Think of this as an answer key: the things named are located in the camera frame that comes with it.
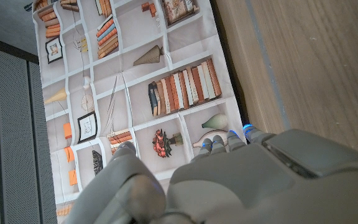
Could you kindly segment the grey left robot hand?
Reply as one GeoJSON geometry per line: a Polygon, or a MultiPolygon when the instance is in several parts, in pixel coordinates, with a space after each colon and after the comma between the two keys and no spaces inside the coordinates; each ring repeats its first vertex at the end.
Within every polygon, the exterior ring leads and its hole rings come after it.
{"type": "Polygon", "coordinates": [[[358,223],[358,152],[291,129],[204,140],[163,189],[122,143],[67,223],[358,223]]]}

